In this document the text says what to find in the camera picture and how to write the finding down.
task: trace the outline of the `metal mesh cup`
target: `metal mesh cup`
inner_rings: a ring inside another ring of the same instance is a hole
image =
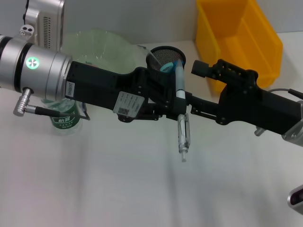
[[[147,63],[147,69],[149,71],[157,71],[160,72],[160,69],[163,65],[167,63],[174,63],[178,59],[180,59],[183,63],[183,67],[185,66],[186,63],[186,57],[184,53],[172,46],[159,46],[151,50],[153,55],[158,59],[159,63],[155,60],[155,58],[151,55],[148,54],[146,57],[146,63]]]

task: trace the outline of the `white table surface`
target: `white table surface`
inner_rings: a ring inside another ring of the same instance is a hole
[[[279,36],[283,65],[273,87],[302,91],[303,33]],[[190,74],[194,43],[164,45],[185,53],[187,91],[216,101],[205,79]],[[0,89],[0,97],[1,227],[302,226],[287,196],[303,184],[303,148],[279,135],[257,138],[252,125],[190,114],[192,144],[181,163],[175,121],[124,124],[89,105],[92,120],[60,137],[47,117],[12,114],[19,94]]]

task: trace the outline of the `green bottle label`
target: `green bottle label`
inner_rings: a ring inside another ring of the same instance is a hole
[[[77,103],[75,102],[74,106],[64,113],[79,115]],[[78,117],[51,117],[51,120],[52,120],[53,126],[55,126],[58,129],[70,129],[71,127],[74,127],[79,122],[80,118],[78,118]]]

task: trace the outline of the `yellow plastic bin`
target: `yellow plastic bin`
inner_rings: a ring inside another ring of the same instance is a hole
[[[280,75],[283,44],[255,0],[197,0],[196,44],[204,62],[223,59],[258,72],[268,87]],[[212,80],[216,92],[226,84]]]

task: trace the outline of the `white wall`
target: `white wall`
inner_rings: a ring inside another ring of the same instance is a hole
[[[196,0],[66,0],[67,31],[100,27],[132,43],[192,40]],[[0,33],[14,35],[22,25],[25,0],[0,0]],[[303,1],[258,0],[277,32],[303,30]]]

